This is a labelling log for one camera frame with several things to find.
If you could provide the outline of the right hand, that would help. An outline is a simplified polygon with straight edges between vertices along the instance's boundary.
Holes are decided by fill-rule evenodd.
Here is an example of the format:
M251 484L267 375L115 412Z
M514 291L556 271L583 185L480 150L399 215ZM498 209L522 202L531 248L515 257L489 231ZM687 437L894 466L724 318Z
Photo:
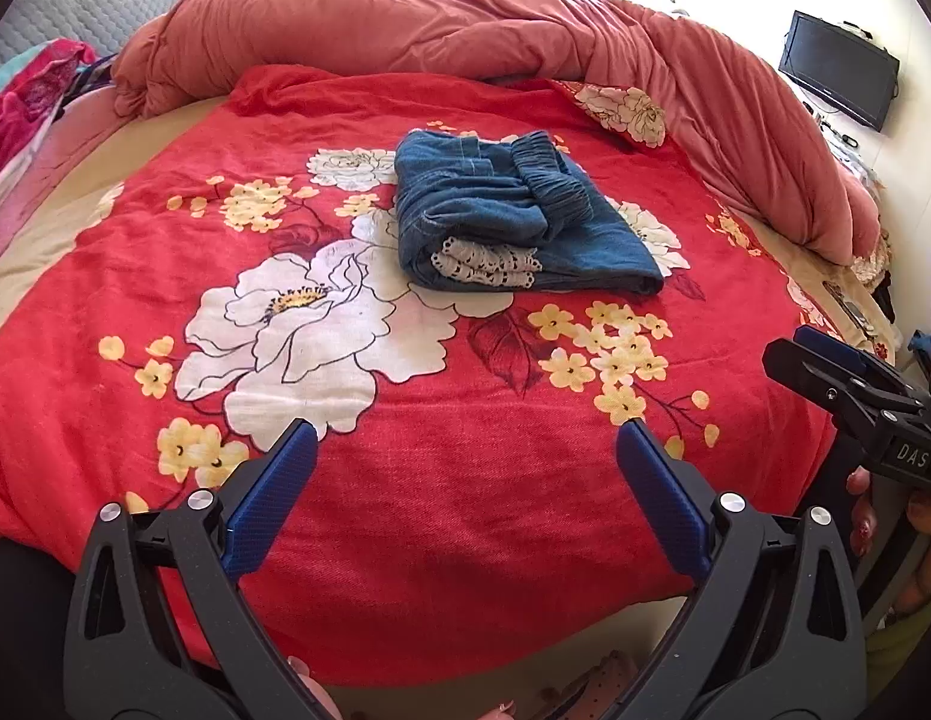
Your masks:
M852 552L859 557L863 557L872 548L872 541L879 530L879 517L870 502L869 488L870 473L866 468L858 466L846 480L846 491L858 498L852 507L849 543ZM929 546L923 561L903 585L892 605L897 616L916 613L931 601L931 493L913 493L906 507L906 515L916 532L929 536Z

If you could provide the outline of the left hand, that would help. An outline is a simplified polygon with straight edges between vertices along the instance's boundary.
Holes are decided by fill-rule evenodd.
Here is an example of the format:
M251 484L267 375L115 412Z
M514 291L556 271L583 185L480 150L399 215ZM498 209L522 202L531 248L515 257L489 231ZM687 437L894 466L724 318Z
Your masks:
M301 658L297 656L288 656L286 658L286 663L291 667L291 670L296 673L299 681L309 689L310 694L314 695L321 706L330 713L330 717L335 718L335 720L343 720L343 713L338 709L335 700L332 699L332 695L328 694L327 689L322 686L319 681L310 676L309 667L304 663ZM493 710L484 713L478 717L478 720L513 720L514 718L514 704L513 702L508 702L508 704L499 704Z

